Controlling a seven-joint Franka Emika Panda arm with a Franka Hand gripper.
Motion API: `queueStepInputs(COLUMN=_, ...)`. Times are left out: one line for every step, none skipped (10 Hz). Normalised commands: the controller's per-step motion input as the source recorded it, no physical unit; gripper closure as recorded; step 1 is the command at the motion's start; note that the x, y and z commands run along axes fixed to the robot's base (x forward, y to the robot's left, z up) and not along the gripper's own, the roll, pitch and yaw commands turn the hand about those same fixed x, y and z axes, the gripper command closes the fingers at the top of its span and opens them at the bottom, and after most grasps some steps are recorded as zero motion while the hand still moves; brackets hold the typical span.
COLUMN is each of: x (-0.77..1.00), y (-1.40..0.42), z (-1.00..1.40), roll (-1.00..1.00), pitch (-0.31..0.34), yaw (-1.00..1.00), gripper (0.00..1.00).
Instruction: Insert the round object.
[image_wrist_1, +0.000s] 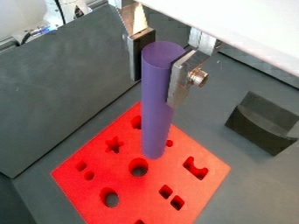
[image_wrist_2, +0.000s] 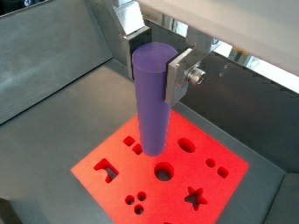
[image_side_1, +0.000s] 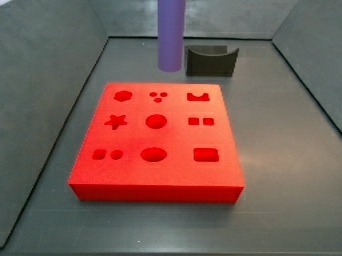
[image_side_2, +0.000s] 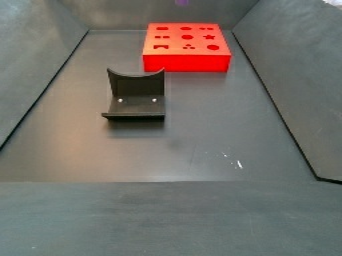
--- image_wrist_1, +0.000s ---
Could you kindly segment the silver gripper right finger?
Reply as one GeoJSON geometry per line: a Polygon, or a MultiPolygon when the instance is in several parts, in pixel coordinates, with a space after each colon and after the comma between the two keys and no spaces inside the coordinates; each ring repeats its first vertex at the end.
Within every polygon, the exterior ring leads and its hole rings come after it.
{"type": "Polygon", "coordinates": [[[202,88],[208,83],[209,74],[202,67],[217,52],[218,40],[204,31],[191,28],[189,47],[191,49],[173,62],[167,104],[174,109],[186,99],[191,86],[202,88]]]}

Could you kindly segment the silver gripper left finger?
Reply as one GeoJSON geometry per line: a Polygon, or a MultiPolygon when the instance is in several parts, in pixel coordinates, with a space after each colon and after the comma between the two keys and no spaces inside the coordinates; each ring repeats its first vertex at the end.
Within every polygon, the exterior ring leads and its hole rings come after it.
{"type": "Polygon", "coordinates": [[[118,10],[126,27],[130,75],[133,81],[142,78],[142,51],[155,42],[155,29],[149,26],[145,7],[141,3],[122,3],[118,10]]]}

